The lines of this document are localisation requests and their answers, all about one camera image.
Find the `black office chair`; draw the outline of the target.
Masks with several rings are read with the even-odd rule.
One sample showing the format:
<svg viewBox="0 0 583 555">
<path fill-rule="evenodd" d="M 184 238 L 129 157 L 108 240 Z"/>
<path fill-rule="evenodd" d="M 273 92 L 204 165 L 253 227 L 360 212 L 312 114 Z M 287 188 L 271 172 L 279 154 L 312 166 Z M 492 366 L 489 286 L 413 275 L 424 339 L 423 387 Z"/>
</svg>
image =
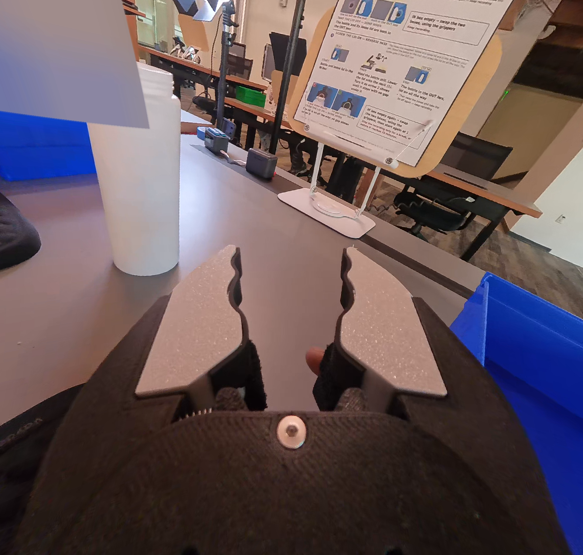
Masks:
<svg viewBox="0 0 583 555">
<path fill-rule="evenodd" d="M 427 241 L 421 230 L 427 227 L 441 234 L 465 230 L 475 219 L 471 212 L 458 213 L 441 206 L 436 201 L 427 202 L 415 192 L 403 190 L 396 195 L 392 205 L 396 209 L 396 215 L 404 215 L 414 221 L 410 228 L 398 226 L 399 229 Z"/>
<path fill-rule="evenodd" d="M 458 132 L 440 164 L 491 181 L 512 151 L 512 147 Z"/>
</svg>

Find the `dark grey case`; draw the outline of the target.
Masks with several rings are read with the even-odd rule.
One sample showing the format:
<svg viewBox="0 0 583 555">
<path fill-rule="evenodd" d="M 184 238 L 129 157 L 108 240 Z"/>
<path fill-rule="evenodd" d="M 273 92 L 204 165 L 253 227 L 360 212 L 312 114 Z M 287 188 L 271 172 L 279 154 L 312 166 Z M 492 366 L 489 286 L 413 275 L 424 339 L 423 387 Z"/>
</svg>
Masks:
<svg viewBox="0 0 583 555">
<path fill-rule="evenodd" d="M 245 169 L 250 174 L 261 179 L 272 180 L 275 175 L 277 163 L 278 158 L 272 153 L 263 149 L 250 148 L 247 151 Z"/>
</svg>

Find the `person's black trousers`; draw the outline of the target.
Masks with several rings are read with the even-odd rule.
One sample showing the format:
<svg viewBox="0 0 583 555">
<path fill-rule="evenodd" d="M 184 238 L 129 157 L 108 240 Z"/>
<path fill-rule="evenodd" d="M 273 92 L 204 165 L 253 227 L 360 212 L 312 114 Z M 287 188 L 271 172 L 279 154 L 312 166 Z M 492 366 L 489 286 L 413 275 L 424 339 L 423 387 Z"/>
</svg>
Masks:
<svg viewBox="0 0 583 555">
<path fill-rule="evenodd" d="M 9 554 L 40 465 L 84 384 L 73 386 L 1 425 L 1 554 Z"/>
</svg>

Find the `cardboard box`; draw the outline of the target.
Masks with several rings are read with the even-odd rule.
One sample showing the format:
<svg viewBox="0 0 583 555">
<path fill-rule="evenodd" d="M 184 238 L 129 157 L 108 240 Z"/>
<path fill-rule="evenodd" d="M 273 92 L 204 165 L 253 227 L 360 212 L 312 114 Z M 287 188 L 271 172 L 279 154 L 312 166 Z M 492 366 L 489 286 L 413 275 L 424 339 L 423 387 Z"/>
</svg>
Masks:
<svg viewBox="0 0 583 555">
<path fill-rule="evenodd" d="M 298 76 L 291 75 L 288 85 L 286 104 L 289 104 L 292 95 L 295 91 L 295 85 L 297 84 Z M 277 106 L 281 93 L 281 85 L 283 83 L 283 72 L 279 70 L 273 70 L 271 75 L 271 87 L 272 87 L 272 101 Z"/>
</svg>

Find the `white plastic bottle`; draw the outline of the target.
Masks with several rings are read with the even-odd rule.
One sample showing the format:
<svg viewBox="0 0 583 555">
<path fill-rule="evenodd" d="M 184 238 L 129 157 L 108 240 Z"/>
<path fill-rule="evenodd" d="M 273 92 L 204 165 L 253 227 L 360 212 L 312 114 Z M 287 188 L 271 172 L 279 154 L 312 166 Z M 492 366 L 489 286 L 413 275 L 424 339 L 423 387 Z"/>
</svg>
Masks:
<svg viewBox="0 0 583 555">
<path fill-rule="evenodd" d="M 134 276 L 179 262 L 181 107 L 171 73 L 137 63 L 149 128 L 89 124 L 113 263 Z"/>
</svg>

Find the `blue plastic bin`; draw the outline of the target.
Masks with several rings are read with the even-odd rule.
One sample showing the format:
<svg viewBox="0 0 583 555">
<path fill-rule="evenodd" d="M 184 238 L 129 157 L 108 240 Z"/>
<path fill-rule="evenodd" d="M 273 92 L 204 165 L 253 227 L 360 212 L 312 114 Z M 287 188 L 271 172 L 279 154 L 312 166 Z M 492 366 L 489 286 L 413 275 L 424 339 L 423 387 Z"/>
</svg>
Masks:
<svg viewBox="0 0 583 555">
<path fill-rule="evenodd" d="M 53 179 L 95 174 L 85 122 L 1 112 L 1 178 Z"/>
<path fill-rule="evenodd" d="M 486 273 L 450 328 L 514 408 L 582 554 L 582 319 Z"/>
</svg>

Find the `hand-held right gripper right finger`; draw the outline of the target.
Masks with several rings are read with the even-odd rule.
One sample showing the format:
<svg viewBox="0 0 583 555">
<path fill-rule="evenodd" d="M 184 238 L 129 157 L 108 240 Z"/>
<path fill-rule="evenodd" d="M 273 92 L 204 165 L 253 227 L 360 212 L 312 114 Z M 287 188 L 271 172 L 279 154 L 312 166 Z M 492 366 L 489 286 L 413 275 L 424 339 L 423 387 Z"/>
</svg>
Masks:
<svg viewBox="0 0 583 555">
<path fill-rule="evenodd" d="M 342 387 L 359 387 L 368 407 L 388 413 L 400 394 L 448 395 L 411 293 L 386 269 L 354 247 L 342 254 L 341 305 L 333 375 Z"/>
</svg>

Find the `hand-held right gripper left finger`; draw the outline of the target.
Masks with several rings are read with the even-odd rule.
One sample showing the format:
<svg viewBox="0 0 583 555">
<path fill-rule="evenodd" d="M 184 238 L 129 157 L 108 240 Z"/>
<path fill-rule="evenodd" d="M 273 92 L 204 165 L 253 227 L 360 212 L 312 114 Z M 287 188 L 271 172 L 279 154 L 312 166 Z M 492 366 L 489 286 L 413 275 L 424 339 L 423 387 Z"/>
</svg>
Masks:
<svg viewBox="0 0 583 555">
<path fill-rule="evenodd" d="M 196 411 L 214 405 L 213 377 L 249 340 L 240 255 L 237 246 L 225 246 L 173 289 L 135 388 L 138 399 L 179 394 Z"/>
</svg>

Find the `printed instruction sheet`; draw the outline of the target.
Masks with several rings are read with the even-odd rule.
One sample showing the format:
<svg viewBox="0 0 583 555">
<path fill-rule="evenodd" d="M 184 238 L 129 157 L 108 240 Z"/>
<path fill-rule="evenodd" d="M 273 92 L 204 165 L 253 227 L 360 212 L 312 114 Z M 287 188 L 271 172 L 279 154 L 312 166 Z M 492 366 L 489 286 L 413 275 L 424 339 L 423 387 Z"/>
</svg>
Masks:
<svg viewBox="0 0 583 555">
<path fill-rule="evenodd" d="M 338 0 L 314 35 L 289 122 L 348 155 L 432 170 L 495 68 L 513 0 Z"/>
</svg>

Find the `black light stand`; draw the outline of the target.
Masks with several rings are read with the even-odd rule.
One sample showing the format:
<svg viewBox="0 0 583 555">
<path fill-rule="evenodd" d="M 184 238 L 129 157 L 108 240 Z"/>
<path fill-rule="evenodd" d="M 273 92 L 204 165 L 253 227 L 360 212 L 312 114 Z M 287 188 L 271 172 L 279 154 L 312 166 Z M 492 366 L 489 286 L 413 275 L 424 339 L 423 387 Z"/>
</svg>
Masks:
<svg viewBox="0 0 583 555">
<path fill-rule="evenodd" d="M 230 47 L 233 45 L 231 29 L 239 27 L 233 19 L 236 7 L 233 0 L 222 5 L 222 38 L 219 81 L 216 87 L 216 128 L 222 129 L 224 120 L 224 102 L 227 92 L 227 69 L 229 64 Z"/>
</svg>

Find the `black monitor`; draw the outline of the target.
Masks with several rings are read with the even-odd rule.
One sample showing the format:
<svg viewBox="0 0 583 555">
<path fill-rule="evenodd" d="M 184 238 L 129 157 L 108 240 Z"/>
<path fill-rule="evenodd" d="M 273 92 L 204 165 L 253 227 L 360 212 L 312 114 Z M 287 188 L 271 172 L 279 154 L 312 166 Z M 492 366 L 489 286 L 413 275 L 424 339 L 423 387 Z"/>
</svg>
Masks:
<svg viewBox="0 0 583 555">
<path fill-rule="evenodd" d="M 272 46 L 274 68 L 283 72 L 285 68 L 286 56 L 288 51 L 288 44 L 290 36 L 277 32 L 271 32 L 269 39 Z M 295 46 L 295 55 L 292 65 L 292 75 L 299 76 L 302 70 L 305 57 L 307 55 L 307 41 L 303 38 L 298 38 Z"/>
</svg>

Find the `black tripod pole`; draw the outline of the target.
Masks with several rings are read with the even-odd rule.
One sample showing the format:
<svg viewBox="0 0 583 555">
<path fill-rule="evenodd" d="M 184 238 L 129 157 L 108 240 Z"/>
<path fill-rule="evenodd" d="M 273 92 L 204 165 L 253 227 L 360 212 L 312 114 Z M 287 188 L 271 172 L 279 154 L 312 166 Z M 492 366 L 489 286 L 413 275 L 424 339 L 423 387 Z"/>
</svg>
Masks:
<svg viewBox="0 0 583 555">
<path fill-rule="evenodd" d="M 303 14 L 305 9 L 305 2 L 306 0 L 296 0 L 295 4 L 293 24 L 291 27 L 291 33 L 288 40 L 288 48 L 286 50 L 286 58 L 283 66 L 283 75 L 281 78 L 278 106 L 276 107 L 276 113 L 274 116 L 273 129 L 271 135 L 271 143 L 269 146 L 269 152 L 272 155 L 276 154 L 278 148 L 279 133 L 281 130 L 281 123 L 283 121 L 283 114 L 285 112 L 285 104 L 287 100 L 288 89 L 294 66 L 295 52 L 297 49 L 300 30 L 302 28 L 302 21 L 304 19 Z"/>
</svg>

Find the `green plastic bin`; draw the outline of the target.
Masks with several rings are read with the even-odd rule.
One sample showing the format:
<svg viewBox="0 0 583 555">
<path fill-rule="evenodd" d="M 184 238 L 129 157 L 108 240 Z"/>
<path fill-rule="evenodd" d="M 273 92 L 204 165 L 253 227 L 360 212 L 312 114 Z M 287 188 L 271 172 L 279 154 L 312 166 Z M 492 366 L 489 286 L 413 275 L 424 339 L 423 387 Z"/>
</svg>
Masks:
<svg viewBox="0 0 583 555">
<path fill-rule="evenodd" d="M 264 108 L 266 103 L 266 93 L 264 91 L 238 85 L 236 87 L 236 99 L 248 105 Z"/>
</svg>

